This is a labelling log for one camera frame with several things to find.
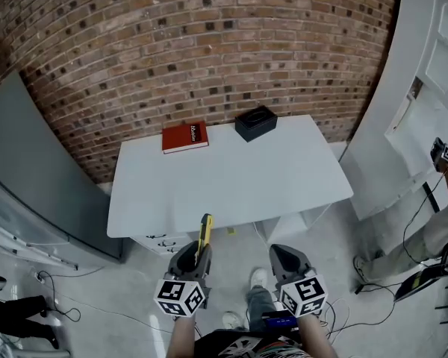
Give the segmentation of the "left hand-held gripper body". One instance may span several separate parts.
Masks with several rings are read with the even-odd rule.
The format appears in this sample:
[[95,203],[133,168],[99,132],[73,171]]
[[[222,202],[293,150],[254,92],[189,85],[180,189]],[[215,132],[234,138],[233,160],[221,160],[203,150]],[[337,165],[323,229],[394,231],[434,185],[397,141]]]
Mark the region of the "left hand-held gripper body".
[[158,281],[153,299],[167,315],[191,318],[198,309],[207,308],[211,289],[205,280],[211,268],[212,248],[207,244],[198,251],[198,247],[197,241],[184,246]]

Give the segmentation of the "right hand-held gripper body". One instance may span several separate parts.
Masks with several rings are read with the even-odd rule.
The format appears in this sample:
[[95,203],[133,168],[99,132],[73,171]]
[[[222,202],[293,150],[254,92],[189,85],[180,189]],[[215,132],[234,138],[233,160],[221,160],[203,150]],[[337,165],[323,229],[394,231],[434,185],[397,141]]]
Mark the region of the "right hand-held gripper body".
[[326,283],[306,255],[295,248],[272,244],[270,263],[278,300],[295,318],[318,313],[328,297]]

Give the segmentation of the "yellow utility knife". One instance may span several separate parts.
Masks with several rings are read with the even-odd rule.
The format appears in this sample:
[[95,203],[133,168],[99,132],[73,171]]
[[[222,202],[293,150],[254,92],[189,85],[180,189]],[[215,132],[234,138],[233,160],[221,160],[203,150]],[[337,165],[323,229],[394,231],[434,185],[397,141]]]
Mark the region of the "yellow utility knife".
[[198,248],[197,248],[197,252],[195,254],[196,263],[199,262],[199,259],[202,256],[205,246],[210,241],[211,230],[212,230],[213,226],[214,226],[213,216],[209,213],[204,214],[204,216],[202,217],[202,220],[201,220],[201,227],[200,227],[199,238],[198,238]]

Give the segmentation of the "person's left forearm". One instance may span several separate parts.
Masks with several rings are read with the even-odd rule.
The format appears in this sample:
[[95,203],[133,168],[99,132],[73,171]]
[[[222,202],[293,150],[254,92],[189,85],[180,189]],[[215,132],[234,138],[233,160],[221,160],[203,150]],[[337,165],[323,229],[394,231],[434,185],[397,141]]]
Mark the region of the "person's left forearm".
[[175,320],[167,358],[194,358],[196,318],[180,317]]

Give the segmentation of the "person's right forearm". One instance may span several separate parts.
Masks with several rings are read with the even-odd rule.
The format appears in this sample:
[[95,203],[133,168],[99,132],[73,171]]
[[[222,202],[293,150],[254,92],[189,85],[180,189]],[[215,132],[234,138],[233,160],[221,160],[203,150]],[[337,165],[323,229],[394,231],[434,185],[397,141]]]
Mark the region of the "person's right forearm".
[[326,337],[324,328],[315,315],[304,315],[296,321],[302,348],[307,354],[312,358],[338,358]]

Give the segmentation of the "black device with blue screen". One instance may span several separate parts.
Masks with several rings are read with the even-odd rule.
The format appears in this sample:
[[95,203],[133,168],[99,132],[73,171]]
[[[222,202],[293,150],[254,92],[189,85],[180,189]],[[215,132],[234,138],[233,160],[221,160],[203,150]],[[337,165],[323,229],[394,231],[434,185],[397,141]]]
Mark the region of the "black device with blue screen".
[[262,320],[269,330],[292,331],[298,328],[295,316],[288,310],[264,313]]

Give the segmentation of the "person's grey trousers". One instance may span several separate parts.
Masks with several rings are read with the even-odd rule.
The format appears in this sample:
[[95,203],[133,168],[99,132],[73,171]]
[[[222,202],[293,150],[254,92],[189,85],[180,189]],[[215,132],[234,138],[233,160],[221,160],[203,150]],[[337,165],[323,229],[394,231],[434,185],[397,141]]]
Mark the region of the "person's grey trousers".
[[249,331],[264,332],[267,326],[263,320],[263,314],[276,311],[270,292],[261,285],[253,286],[246,295],[246,301],[249,312]]

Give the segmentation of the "person's white shoe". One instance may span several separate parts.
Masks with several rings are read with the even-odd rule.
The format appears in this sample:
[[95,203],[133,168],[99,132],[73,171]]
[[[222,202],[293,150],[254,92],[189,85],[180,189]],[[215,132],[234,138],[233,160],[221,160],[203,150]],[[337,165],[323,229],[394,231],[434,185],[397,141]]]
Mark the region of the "person's white shoe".
[[268,281],[268,272],[265,268],[255,269],[250,276],[250,289],[255,287],[266,288]]
[[243,328],[243,320],[235,312],[225,312],[222,320],[226,330],[240,330]]

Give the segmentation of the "person's patterned shirt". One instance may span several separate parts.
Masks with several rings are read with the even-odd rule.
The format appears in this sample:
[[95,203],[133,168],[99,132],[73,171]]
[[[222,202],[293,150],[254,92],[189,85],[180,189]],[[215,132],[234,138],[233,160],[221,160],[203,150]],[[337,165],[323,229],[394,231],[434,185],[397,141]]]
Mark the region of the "person's patterned shirt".
[[195,342],[194,358],[313,358],[301,345],[274,333],[216,330]]

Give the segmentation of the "black floor equipment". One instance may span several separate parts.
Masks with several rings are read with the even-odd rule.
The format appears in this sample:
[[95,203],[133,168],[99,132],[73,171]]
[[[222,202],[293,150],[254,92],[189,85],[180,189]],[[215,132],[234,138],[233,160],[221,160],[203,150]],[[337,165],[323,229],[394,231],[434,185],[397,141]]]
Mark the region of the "black floor equipment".
[[411,297],[446,276],[448,276],[448,243],[444,246],[440,262],[407,278],[396,291],[394,302]]

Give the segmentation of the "red hardcover book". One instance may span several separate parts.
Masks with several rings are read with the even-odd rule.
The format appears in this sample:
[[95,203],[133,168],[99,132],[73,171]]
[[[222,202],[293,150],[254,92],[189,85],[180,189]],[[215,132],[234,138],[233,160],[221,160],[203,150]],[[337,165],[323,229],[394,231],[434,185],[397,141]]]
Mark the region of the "red hardcover book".
[[194,122],[162,130],[162,151],[171,154],[209,146],[204,122]]

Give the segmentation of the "aluminium rails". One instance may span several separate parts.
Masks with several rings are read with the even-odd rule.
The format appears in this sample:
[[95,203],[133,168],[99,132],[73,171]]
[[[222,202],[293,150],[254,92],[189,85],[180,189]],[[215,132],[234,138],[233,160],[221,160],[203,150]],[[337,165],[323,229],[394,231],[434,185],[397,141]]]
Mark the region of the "aluminium rails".
[[47,251],[39,249],[39,245],[27,243],[0,227],[0,254],[26,260],[33,263],[42,263],[66,269],[78,270],[78,265],[53,256]]

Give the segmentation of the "black tissue box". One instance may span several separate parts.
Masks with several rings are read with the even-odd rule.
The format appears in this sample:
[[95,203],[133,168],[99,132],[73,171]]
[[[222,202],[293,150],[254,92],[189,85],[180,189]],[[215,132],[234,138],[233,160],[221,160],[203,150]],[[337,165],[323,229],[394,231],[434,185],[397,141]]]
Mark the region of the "black tissue box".
[[240,114],[234,120],[234,129],[247,142],[276,128],[278,117],[266,106]]

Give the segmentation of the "grey panel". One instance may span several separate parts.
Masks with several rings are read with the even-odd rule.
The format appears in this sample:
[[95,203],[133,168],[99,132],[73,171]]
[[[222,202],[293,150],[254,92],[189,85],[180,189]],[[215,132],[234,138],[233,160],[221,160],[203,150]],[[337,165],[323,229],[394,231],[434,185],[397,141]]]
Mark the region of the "grey panel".
[[78,269],[118,264],[110,197],[61,145],[19,73],[0,83],[0,227]]

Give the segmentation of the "white door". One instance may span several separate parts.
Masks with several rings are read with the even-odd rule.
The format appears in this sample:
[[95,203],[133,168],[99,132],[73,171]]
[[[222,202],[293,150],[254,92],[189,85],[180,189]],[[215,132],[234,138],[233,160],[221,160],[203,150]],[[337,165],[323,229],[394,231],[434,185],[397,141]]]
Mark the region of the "white door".
[[382,76],[340,162],[359,219],[436,179],[436,139],[448,145],[448,0],[400,0]]

